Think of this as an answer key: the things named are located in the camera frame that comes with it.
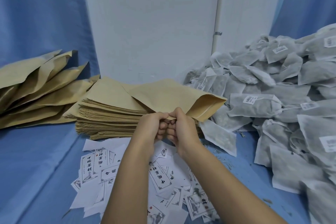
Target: white panel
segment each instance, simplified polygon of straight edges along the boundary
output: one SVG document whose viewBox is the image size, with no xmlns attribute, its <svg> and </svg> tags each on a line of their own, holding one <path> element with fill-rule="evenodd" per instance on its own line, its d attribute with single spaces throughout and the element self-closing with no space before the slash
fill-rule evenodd
<svg viewBox="0 0 336 224">
<path fill-rule="evenodd" d="M 237 51 L 262 34 L 269 34 L 278 0 L 219 0 L 214 51 Z"/>
<path fill-rule="evenodd" d="M 176 78 L 211 55 L 217 0 L 87 0 L 87 6 L 103 76 L 127 83 Z"/>
</svg>

